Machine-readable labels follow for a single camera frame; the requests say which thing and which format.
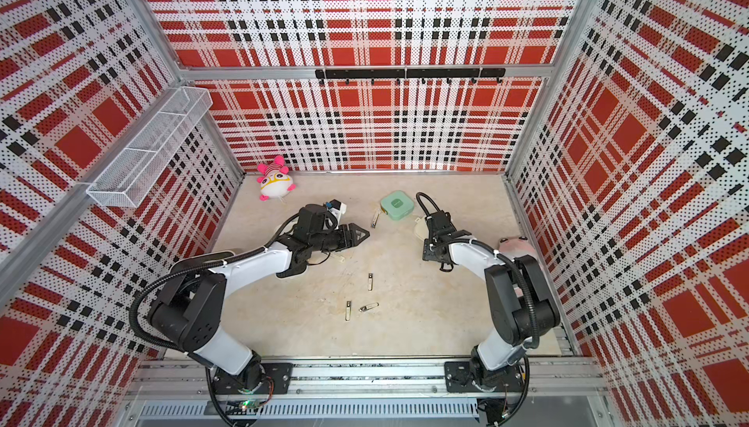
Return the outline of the cream manicure case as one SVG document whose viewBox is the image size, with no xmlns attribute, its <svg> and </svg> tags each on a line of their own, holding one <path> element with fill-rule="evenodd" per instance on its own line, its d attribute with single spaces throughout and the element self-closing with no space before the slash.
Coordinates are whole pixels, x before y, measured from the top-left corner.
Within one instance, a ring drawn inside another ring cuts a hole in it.
<svg viewBox="0 0 749 427">
<path fill-rule="evenodd" d="M 423 217 L 417 217 L 415 219 L 413 232 L 421 242 L 429 239 L 429 229 Z"/>
</svg>

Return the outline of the mint green manicure case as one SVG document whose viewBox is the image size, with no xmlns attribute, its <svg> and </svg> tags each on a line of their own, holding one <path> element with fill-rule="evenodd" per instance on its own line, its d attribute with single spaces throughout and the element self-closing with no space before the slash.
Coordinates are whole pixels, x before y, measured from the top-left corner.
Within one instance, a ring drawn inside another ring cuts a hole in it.
<svg viewBox="0 0 749 427">
<path fill-rule="evenodd" d="M 415 203 L 408 194 L 398 190 L 382 198 L 380 208 L 393 221 L 400 221 L 412 214 Z"/>
</svg>

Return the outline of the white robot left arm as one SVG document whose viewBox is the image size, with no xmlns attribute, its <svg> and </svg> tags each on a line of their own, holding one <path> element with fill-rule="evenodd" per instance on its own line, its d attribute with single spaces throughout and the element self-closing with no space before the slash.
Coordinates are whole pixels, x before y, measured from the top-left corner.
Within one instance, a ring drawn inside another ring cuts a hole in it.
<svg viewBox="0 0 749 427">
<path fill-rule="evenodd" d="M 314 253 L 332 255 L 369 239 L 368 230 L 343 224 L 345 205 L 306 205 L 262 247 L 183 259 L 135 296 L 129 324 L 143 341 L 181 352 L 208 370 L 222 388 L 254 392 L 272 378 L 261 356 L 222 327 L 226 300 L 266 277 L 304 274 Z"/>
</svg>

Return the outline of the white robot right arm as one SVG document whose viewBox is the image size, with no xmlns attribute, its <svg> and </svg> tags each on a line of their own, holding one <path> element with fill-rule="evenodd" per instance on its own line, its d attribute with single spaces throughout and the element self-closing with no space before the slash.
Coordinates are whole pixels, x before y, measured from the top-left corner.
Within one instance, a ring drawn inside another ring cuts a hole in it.
<svg viewBox="0 0 749 427">
<path fill-rule="evenodd" d="M 487 289 L 493 328 L 472 349 L 465 374 L 450 387 L 493 392 L 503 383 L 524 388 L 528 353 L 558 327 L 561 313 L 534 251 L 504 253 L 454 226 L 452 216 L 423 192 L 415 195 L 424 212 L 427 238 L 422 259 L 437 262 L 442 272 L 464 267 Z"/>
</svg>

